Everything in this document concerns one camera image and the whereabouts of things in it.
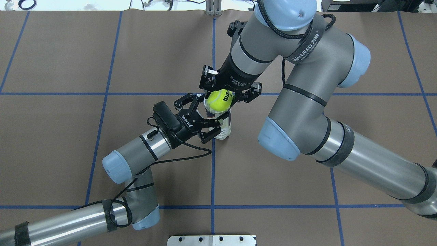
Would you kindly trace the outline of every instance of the blue joint cap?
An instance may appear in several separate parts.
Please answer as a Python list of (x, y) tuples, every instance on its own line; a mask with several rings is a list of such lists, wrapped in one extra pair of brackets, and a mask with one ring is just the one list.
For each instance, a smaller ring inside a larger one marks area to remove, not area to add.
[(143, 230), (149, 227), (152, 227), (160, 221), (160, 210), (159, 205), (156, 206), (156, 208), (147, 215), (144, 219), (140, 220), (139, 222), (132, 224), (135, 230)]
[(367, 68), (370, 65), (371, 56), (369, 49), (356, 40), (352, 35), (348, 35), (354, 42), (354, 60), (352, 61), (349, 74), (346, 76), (344, 81), (338, 85), (340, 88), (347, 88), (355, 84), (358, 79), (360, 79), (361, 75), (366, 73)]
[(290, 137), (269, 117), (258, 135), (261, 146), (287, 161), (294, 161), (300, 154), (299, 148)]
[(116, 150), (112, 151), (102, 160), (108, 176), (117, 184), (132, 178), (131, 168), (125, 158)]
[[(273, 25), (281, 31), (293, 31), (308, 25), (316, 13), (316, 0), (263, 0), (264, 8)], [(255, 17), (268, 26), (261, 15), (258, 4)]]

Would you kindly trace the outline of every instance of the yellow tennis ball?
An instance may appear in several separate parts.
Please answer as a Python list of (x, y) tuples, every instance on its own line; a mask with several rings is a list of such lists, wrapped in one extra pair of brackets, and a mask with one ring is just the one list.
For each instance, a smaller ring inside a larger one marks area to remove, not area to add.
[(211, 113), (225, 112), (231, 106), (233, 96), (232, 92), (226, 89), (213, 91), (206, 100), (207, 109)]

